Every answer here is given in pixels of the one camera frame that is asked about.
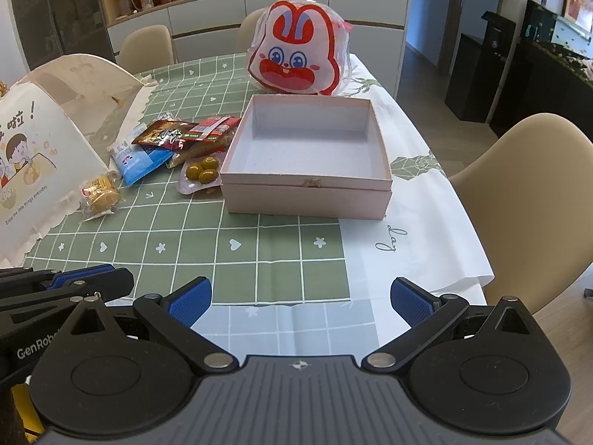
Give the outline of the yellow round pastry packet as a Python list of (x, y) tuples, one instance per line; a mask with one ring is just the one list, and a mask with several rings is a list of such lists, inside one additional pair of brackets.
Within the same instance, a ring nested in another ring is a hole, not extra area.
[(120, 191), (110, 174), (101, 175), (80, 188), (80, 212), (83, 221), (113, 215), (120, 204)]

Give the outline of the black fish tank stand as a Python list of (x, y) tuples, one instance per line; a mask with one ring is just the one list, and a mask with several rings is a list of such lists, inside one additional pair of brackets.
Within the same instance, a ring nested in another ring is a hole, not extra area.
[(483, 13), (484, 37), (463, 34), (445, 95), (458, 119), (487, 123), (497, 137), (527, 116), (555, 113), (592, 136), (592, 38), (530, 0), (516, 47), (516, 23)]

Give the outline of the pink open gift box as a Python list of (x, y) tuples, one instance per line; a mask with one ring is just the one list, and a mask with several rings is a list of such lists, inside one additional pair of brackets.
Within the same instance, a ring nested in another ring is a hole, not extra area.
[(254, 95), (220, 170), (231, 213), (381, 220), (392, 174), (374, 106)]

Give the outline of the dark red snack packet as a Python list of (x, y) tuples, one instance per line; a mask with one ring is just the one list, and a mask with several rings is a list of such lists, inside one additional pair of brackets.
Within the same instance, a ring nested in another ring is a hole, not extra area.
[(197, 142), (199, 138), (200, 132), (193, 123), (159, 119), (135, 137), (133, 144), (180, 151)]

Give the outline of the blue white snack packet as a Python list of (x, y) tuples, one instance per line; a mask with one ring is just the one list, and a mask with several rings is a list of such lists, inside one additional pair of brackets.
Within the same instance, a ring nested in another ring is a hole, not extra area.
[(145, 123), (140, 123), (127, 139), (110, 147), (110, 155), (126, 187), (133, 186), (173, 156), (173, 152), (165, 148), (132, 143), (134, 138), (139, 137), (147, 129), (148, 126)]

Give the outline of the beige chair right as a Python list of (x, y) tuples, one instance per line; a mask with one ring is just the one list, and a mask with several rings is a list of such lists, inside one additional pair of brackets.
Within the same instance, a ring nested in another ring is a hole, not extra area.
[(543, 309), (592, 263), (592, 143), (553, 113), (522, 119), (449, 179), (505, 295)]

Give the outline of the beige chair far left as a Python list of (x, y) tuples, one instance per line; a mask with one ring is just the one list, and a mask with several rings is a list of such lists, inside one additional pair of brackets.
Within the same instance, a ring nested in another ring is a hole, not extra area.
[(150, 25), (134, 31), (120, 48), (119, 65), (133, 75), (176, 62), (172, 37), (165, 25)]

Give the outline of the beige chair far middle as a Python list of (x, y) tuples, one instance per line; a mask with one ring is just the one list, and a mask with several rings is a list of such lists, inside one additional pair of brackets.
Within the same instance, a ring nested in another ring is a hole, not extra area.
[(258, 21), (264, 16), (266, 10), (266, 7), (254, 10), (243, 19), (237, 31), (236, 53), (246, 53), (253, 47), (258, 32)]

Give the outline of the red white bunny bag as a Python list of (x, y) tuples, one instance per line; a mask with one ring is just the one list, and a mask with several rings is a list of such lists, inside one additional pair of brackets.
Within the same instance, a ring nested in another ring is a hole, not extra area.
[(277, 0), (257, 19), (246, 70), (272, 92), (337, 95), (352, 73), (351, 29), (326, 4)]

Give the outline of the beige chair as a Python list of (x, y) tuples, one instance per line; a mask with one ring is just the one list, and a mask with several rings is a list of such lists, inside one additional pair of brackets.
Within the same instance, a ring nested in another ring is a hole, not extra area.
[(176, 62), (172, 37), (165, 25), (150, 25), (134, 31), (120, 48), (119, 65), (133, 75)]
[(258, 32), (258, 21), (264, 16), (266, 10), (266, 7), (254, 10), (243, 19), (237, 31), (236, 53), (246, 53), (253, 47)]
[(449, 179), (505, 295), (543, 309), (592, 263), (592, 143), (553, 113), (522, 119)]

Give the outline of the red white snack packet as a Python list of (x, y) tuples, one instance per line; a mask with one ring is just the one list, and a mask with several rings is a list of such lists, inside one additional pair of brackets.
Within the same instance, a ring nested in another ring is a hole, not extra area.
[(239, 122), (238, 116), (211, 116), (188, 130), (183, 130), (182, 139), (189, 142), (216, 142)]

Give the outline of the green grid tablecloth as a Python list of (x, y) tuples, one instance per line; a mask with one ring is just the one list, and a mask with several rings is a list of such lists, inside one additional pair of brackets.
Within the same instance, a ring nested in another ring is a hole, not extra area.
[(346, 95), (373, 104), (394, 176), (384, 219), (232, 214), (219, 191), (184, 196), (162, 168), (112, 215), (63, 219), (25, 264), (124, 266), (134, 297), (207, 277), (213, 303), (196, 330), (236, 357), (364, 357), (407, 329), (390, 303), (399, 276), (482, 304), (494, 272), (441, 164), (364, 63), (352, 69)]

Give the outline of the white cartoon food cover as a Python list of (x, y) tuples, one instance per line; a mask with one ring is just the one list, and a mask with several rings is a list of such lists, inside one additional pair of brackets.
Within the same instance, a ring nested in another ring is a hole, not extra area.
[(1, 264), (79, 208), (80, 189), (117, 174), (110, 155), (141, 119), (156, 83), (91, 54), (64, 55), (1, 99)]

